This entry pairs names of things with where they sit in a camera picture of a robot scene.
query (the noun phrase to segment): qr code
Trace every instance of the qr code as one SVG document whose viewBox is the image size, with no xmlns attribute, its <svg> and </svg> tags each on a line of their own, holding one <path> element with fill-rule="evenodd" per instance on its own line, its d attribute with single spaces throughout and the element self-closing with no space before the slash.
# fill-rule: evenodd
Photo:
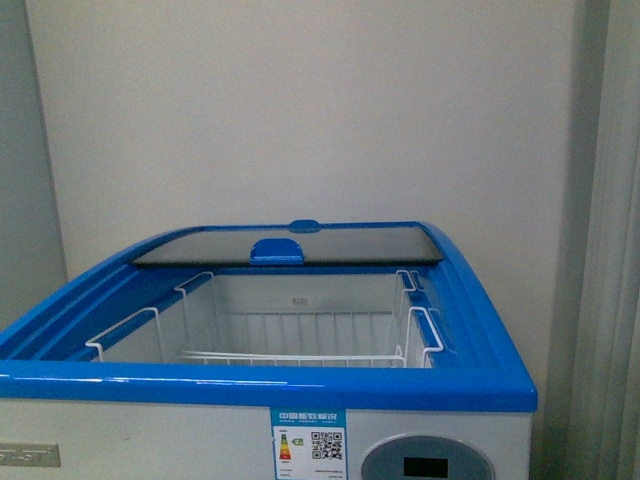
<svg viewBox="0 0 640 480">
<path fill-rule="evenodd" d="M 342 460 L 341 432 L 311 432 L 311 458 Z"/>
</svg>

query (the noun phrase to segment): white wire basket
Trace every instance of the white wire basket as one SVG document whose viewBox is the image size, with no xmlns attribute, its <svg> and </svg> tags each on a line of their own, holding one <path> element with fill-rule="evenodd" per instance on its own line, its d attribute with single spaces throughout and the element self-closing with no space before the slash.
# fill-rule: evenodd
<svg viewBox="0 0 640 480">
<path fill-rule="evenodd" d="M 96 361 L 429 368 L 431 354 L 444 350 L 429 310 L 411 305 L 409 293 L 417 286 L 414 272 L 407 270 L 380 275 L 203 272 L 174 290 L 180 300 L 171 307 L 142 308 L 89 339 L 85 345 L 97 349 Z M 103 346 L 108 334 L 140 315 L 152 315 L 152 321 Z"/>
</svg>

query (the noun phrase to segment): blue lid handle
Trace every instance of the blue lid handle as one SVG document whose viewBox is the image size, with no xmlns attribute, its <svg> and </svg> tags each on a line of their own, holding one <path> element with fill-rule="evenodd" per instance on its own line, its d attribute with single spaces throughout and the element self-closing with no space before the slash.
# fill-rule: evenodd
<svg viewBox="0 0 640 480">
<path fill-rule="evenodd" d="M 310 219 L 294 220 L 289 224 L 291 233 L 316 233 L 320 230 L 322 230 L 322 225 Z"/>
<path fill-rule="evenodd" d="M 249 255 L 249 265 L 302 265 L 302 248 L 290 238 L 258 240 Z"/>
</svg>

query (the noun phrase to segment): blue freezer rim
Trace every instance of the blue freezer rim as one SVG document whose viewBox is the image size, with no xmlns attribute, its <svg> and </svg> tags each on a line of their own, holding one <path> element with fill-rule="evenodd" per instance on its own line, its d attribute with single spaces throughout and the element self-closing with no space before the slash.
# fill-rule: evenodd
<svg viewBox="0 0 640 480">
<path fill-rule="evenodd" d="M 205 230 L 282 229 L 290 225 L 200 226 L 139 242 L 96 265 L 0 334 L 0 346 L 39 315 L 89 284 L 170 240 Z M 468 306 L 491 338 L 497 367 L 385 369 L 200 366 L 74 361 L 0 360 L 0 398 L 136 403 L 331 407 L 456 412 L 534 412 L 537 391 L 473 270 L 437 227 L 420 222 L 323 224 L 321 228 L 420 227 L 442 253 L 430 268 Z M 443 302 L 456 302 L 441 292 Z"/>
</svg>

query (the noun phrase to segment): energy label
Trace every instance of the energy label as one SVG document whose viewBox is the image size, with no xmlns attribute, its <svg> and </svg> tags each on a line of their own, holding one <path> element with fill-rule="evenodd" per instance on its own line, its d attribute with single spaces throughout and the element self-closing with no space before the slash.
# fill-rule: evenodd
<svg viewBox="0 0 640 480">
<path fill-rule="evenodd" d="M 271 409 L 277 480 L 347 480 L 344 410 Z"/>
</svg>

